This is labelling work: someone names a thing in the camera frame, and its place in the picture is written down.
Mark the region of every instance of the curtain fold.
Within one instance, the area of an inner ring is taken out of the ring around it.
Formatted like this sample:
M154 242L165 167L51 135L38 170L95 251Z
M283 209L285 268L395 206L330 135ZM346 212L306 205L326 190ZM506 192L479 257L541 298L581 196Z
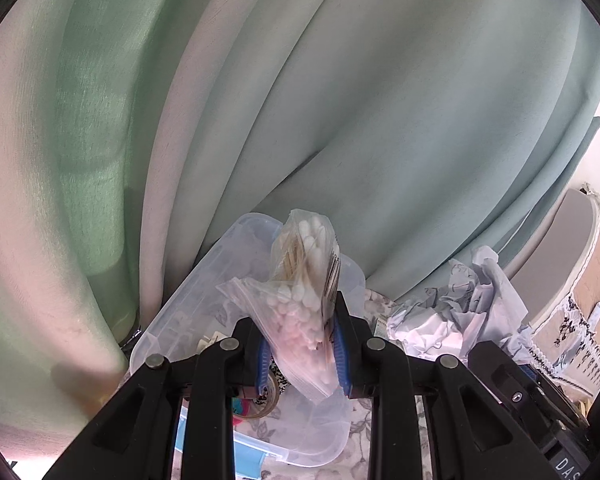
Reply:
M240 215L397 299L515 256L600 125L579 0L20 0L0 26L0 448L54 454ZM18 387L22 382L27 390Z

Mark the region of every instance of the crumpled paper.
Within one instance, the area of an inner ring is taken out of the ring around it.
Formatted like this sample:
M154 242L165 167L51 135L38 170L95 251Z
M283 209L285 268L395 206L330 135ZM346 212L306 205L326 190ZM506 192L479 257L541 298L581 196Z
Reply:
M498 255L482 246L472 263L449 260L449 285L426 288L399 305L387 320L387 335L407 355L431 361L452 354L466 363L476 343L493 341L518 364L531 363L531 329L522 326L527 310Z

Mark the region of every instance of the plastic container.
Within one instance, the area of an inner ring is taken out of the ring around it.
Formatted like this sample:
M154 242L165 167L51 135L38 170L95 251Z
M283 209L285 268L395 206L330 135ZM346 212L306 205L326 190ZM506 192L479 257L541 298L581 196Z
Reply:
M160 353L171 362L179 361L230 336L245 314L216 285L234 277L250 276L266 281L270 250L281 228L281 222L266 215L241 216L191 271L142 334L131 354L131 373L153 353ZM338 288L350 313L363 317L364 274L344 254L341 261ZM288 386L273 413L257 421L243 422L235 429L245 434L242 444L248 446L255 439L259 443L256 449L277 460L320 466L334 460L344 448L349 437L350 410L350 401L340 388L315 405Z

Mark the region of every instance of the screw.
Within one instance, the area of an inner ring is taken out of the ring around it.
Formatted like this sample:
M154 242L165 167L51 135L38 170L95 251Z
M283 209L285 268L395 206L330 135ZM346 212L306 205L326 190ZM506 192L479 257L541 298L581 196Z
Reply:
M220 348L222 350L235 350L238 346L240 346L240 341L235 337L227 337L220 342Z
M366 347L370 350L382 350L384 348L384 341L379 337L372 337L366 340Z
M147 359L144 360L151 370L159 370L164 364L164 356L162 354L151 354Z
M455 355L444 354L440 358L440 364L443 365L443 367L451 370L458 366L458 358Z

